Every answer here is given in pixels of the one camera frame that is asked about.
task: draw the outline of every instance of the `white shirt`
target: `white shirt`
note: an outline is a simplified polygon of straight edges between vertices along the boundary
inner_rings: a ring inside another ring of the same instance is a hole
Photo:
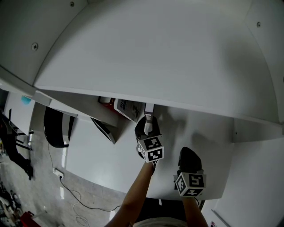
[[[133,227],[187,227],[187,223],[175,218],[150,218],[137,222]]]

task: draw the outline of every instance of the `white wall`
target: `white wall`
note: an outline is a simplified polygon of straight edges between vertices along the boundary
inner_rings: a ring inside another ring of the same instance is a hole
[[[284,139],[236,143],[214,209],[231,227],[274,227],[284,216]]]

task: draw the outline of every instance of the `shelf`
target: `shelf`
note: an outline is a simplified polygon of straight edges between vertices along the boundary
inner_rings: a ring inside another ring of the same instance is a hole
[[[88,5],[34,86],[279,124],[270,72],[250,30],[198,2]]]
[[[98,96],[52,90],[43,90],[40,92],[51,99],[48,105],[50,108],[62,111],[63,113],[66,112],[74,117],[79,115],[81,118],[89,120],[93,117],[115,127],[118,124],[118,115],[100,104]]]
[[[158,161],[147,197],[181,200],[174,190],[173,175],[177,174],[180,150],[187,146],[201,158],[207,175],[200,199],[221,198],[233,154],[233,119],[159,105],[155,106],[154,116],[164,138],[165,157]],[[114,145],[92,122],[76,119],[66,170],[126,193],[144,163],[135,150],[135,127],[136,123],[126,121]]]
[[[284,127],[234,119],[233,143],[266,141],[284,137]]]

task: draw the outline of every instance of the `chair backrest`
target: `chair backrest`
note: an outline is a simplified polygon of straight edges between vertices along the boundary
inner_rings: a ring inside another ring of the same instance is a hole
[[[44,134],[49,144],[57,148],[68,147],[63,140],[62,118],[62,112],[46,107],[43,121]]]

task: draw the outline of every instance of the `red object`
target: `red object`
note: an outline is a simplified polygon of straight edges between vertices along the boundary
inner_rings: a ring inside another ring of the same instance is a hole
[[[40,227],[38,223],[36,223],[32,219],[33,214],[31,212],[24,212],[24,214],[21,216],[20,220],[24,227]]]
[[[112,112],[116,113],[117,115],[121,116],[121,114],[114,109],[114,101],[115,101],[115,98],[111,98],[110,102],[108,102],[108,103],[101,102],[101,97],[99,97],[99,99],[98,99],[98,102],[100,104],[102,104],[103,106],[105,106],[106,108],[111,110]]]

